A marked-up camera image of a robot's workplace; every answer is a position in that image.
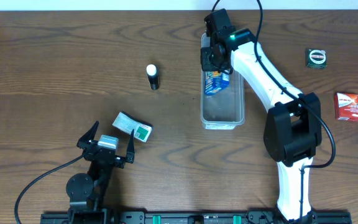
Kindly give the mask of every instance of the white bottle cap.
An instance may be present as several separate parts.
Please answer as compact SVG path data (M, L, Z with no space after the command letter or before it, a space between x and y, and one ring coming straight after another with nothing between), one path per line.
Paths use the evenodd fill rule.
M150 64L146 67L146 72L150 76L154 76L157 74L157 67L153 64Z

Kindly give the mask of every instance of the green marking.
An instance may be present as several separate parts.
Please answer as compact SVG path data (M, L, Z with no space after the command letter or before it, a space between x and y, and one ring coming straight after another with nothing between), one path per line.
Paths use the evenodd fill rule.
M153 224L161 224L161 216L154 215L153 216Z
M147 134L149 133L148 130L146 130L142 127L139 127L136 132L139 133L138 138L140 138L141 140L144 140L146 138Z
M241 224L241 216L233 215L233 224Z

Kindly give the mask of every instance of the robotic arm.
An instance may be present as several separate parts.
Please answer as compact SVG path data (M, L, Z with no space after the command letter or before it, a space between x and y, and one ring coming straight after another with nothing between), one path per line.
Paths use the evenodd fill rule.
M201 49L204 71L239 72L249 83L268 112L264 143L277 162L280 196L277 207L286 221L297 220L310 214L308 200L309 169L305 170L303 203L301 203L301 172L303 166L311 165L316 146L321 143L321 125L293 98L284 94L258 63L254 52L255 37L248 30L236 30L231 25L226 10L212 12L205 19L206 33L211 38L210 47ZM304 96L291 85L272 65L259 43L257 50L261 61L272 76L292 95L303 100L320 114L320 103L314 93ZM299 117L291 122L291 116Z

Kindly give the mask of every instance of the blue package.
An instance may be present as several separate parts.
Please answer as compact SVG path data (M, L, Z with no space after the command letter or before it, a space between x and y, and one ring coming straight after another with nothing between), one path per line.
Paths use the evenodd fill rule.
M212 96L215 93L224 90L230 85L228 74L220 72L205 72L205 94Z

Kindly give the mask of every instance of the cable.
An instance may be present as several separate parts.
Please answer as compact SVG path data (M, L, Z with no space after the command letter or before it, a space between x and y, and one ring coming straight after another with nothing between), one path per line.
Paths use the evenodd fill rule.
M211 11L211 12L215 11L215 7L218 5L219 1L221 1L221 0L216 0L214 7L212 7L212 11Z
M257 51L257 44L258 44L258 38L259 38L259 34L260 34L260 30L262 28L262 21L264 18L264 12L262 9L262 5L260 3L260 0L256 0L258 2L259 5L259 11L260 11L260 21L259 21L259 26L258 26L258 31L256 33L256 40L255 40L255 44L254 44L254 52L255 52L255 56L257 61L259 62L260 66L263 68L263 70L266 72L266 74L273 80L273 82L281 89L281 91L283 91L283 93L287 94L289 97L291 97L293 100L299 102L299 104L301 106L303 106L306 110L308 110L309 113L311 113L323 126L324 130L327 132L328 138L329 138L329 142L331 143L331 148L332 148L332 153L331 153L331 157L329 158L329 160L325 163L325 164L320 164L320 165L307 165L307 166L302 166L302 168L300 169L301 172L301 199L300 199L300 223L302 223L302 212L303 212L303 176L305 174L305 169L309 168L325 168L329 165L331 165L335 159L335 154L336 154L336 147L335 147L335 141L334 141L334 136L331 133L331 131L329 130L327 124L320 118L320 116L318 116L313 109L311 109L307 104L305 104L303 101L299 100L296 96L292 95L289 91L287 91L286 88L284 88L275 78L274 76L267 70L266 66L263 64L262 60L259 57L258 51Z
M20 200L22 199L23 195L25 194L25 192L26 192L31 186L33 186L38 180L44 178L45 176L47 176L47 175L49 175L49 174L51 174L51 173L53 173L53 172L55 172L55 171L58 171L58 170L60 170L61 168L64 168L64 167L66 167L66 166L69 166L69 165L75 163L76 161L82 159L83 157L84 157L84 155L80 155L80 156L78 156L77 158L73 159L72 161L67 162L67 163L65 163L65 164L63 164L63 165L61 165L61 166L58 166L58 167L56 167L56 168L54 168L54 169L52 169L52 170L50 170L50 171L48 171L48 172L42 174L41 176L35 178L31 183L29 183L28 186L26 186L25 189L23 189L23 191L20 193L20 195L18 196L18 198L17 198L17 200L16 200L16 203L15 203L15 212L14 212L14 213L15 213L16 223L17 223L17 224L22 224L22 223L20 222L20 218L19 218L19 203L20 203Z

